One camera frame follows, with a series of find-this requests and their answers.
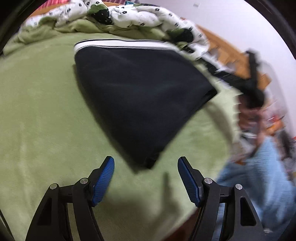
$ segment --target green blanket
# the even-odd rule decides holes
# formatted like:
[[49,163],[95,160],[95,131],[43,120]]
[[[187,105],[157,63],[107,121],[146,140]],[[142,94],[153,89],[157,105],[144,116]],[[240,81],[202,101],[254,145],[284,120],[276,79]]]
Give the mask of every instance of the green blanket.
[[[215,178],[229,156],[236,93],[214,83],[200,65],[220,93],[180,130],[152,170],[131,168],[77,82],[73,46],[91,38],[117,37],[59,32],[26,46],[14,38],[10,44],[22,48],[0,59],[0,208],[16,241],[25,240],[51,183],[74,184],[108,155],[115,159],[115,172],[94,208],[105,240],[161,240],[194,209],[177,171],[178,158],[186,156],[205,177]],[[78,240],[71,206],[70,213]]]
[[95,21],[92,17],[77,19],[62,27],[54,27],[55,20],[44,18],[37,27],[26,27],[16,33],[5,46],[3,52],[5,55],[24,47],[27,44],[40,40],[50,39],[60,36],[64,33],[109,33],[132,39],[154,39],[167,40],[169,36],[158,27],[142,27],[132,25],[128,28],[120,28],[115,25],[104,25]]

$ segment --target white wall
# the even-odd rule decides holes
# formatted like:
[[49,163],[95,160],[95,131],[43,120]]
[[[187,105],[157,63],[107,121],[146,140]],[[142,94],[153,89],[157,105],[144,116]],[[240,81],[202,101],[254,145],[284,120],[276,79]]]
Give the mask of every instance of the white wall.
[[165,7],[221,36],[241,51],[259,51],[280,83],[296,136],[296,60],[272,25],[244,0],[145,0]]

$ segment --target person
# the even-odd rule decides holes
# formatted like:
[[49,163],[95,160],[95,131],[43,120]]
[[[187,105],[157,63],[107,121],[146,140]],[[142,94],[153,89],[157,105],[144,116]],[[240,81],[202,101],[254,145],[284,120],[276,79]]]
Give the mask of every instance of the person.
[[[240,183],[246,190],[258,214],[265,232],[266,241],[277,241],[288,226],[296,211],[296,187],[288,181],[279,154],[271,137],[266,135],[262,109],[249,109],[246,98],[238,96],[241,130],[257,125],[255,149],[242,163],[229,161],[220,171],[216,183],[234,186]],[[188,241],[198,218],[199,209],[164,241]],[[224,215],[220,204],[212,241],[218,241]]]

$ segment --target black fabric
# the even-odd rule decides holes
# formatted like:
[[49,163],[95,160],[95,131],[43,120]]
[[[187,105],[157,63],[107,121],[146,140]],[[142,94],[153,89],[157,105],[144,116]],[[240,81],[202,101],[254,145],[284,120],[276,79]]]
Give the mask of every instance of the black fabric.
[[167,31],[167,34],[171,37],[171,41],[173,43],[178,43],[178,42],[191,43],[194,40],[193,33],[189,29],[183,28],[182,32],[177,36],[175,36],[175,34],[172,34],[172,32],[174,32],[174,30]]
[[191,62],[171,50],[89,46],[78,51],[75,62],[112,136],[146,167],[217,93]]
[[112,25],[108,9],[101,9],[98,12],[91,14],[91,16],[101,24]]

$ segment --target light blue shirt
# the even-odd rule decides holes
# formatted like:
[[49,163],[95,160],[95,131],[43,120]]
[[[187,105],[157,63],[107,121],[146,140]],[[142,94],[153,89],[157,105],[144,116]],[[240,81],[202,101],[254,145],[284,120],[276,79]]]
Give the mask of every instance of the light blue shirt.
[[[240,183],[248,193],[263,228],[272,231],[265,235],[266,241],[276,241],[295,214],[296,188],[288,181],[270,137],[265,138],[255,156],[245,163],[243,166],[229,162],[220,172],[217,183],[224,186]],[[224,204],[220,204],[212,240],[219,240],[223,214]]]

